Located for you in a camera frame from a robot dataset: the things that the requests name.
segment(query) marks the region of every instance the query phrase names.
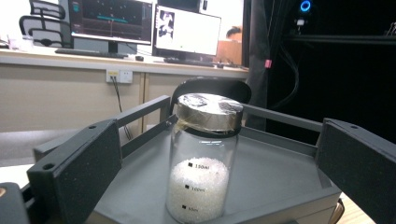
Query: image on monitor screen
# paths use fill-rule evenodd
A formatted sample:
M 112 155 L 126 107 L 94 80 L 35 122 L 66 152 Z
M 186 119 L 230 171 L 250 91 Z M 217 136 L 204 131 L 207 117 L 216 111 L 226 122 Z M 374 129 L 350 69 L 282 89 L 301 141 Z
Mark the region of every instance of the image on monitor screen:
M 151 3 L 137 0 L 69 0 L 73 37 L 151 44 Z
M 221 18 L 157 6 L 154 48 L 216 56 Z

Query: computer mouse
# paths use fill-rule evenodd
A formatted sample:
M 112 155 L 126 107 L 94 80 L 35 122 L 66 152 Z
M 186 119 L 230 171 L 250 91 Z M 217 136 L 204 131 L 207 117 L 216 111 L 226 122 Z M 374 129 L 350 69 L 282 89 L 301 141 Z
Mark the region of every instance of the computer mouse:
M 145 61 L 145 58 L 143 58 L 143 56 L 136 55 L 134 58 L 135 58 L 137 61 L 139 61 L 139 62 Z

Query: wall socket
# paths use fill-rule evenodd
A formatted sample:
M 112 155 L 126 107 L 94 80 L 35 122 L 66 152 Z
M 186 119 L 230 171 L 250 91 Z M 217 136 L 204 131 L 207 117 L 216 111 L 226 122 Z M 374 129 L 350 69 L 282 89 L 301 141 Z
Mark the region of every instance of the wall socket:
M 132 83 L 134 72 L 131 70 L 115 70 L 115 69 L 107 69 L 106 70 L 106 82 L 113 83 L 111 79 L 114 77 L 118 83 Z

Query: wooden floor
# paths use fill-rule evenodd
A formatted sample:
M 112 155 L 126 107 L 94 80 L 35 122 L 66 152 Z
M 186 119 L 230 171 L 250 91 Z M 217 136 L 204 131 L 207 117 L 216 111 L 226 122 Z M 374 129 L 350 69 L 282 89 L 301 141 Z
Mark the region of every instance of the wooden floor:
M 341 198 L 346 211 L 337 224 L 375 224 L 375 222 L 373 222 L 363 211 L 361 211 L 361 209 L 345 194 L 342 194 Z

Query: black chair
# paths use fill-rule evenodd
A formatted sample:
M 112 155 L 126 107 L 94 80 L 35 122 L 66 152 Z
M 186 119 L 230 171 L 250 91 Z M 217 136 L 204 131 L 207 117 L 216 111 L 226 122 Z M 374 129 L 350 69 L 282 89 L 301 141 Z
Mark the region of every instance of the black chair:
M 173 114 L 177 98 L 187 93 L 216 94 L 230 98 L 242 104 L 247 104 L 251 97 L 251 89 L 249 85 L 241 80 L 217 77 L 192 78 L 184 81 L 176 87 L 172 95 L 169 115 Z
M 53 3 L 30 0 L 30 16 L 20 18 L 23 35 L 33 37 L 35 45 L 55 48 L 73 48 L 70 24 L 62 21 L 64 8 Z

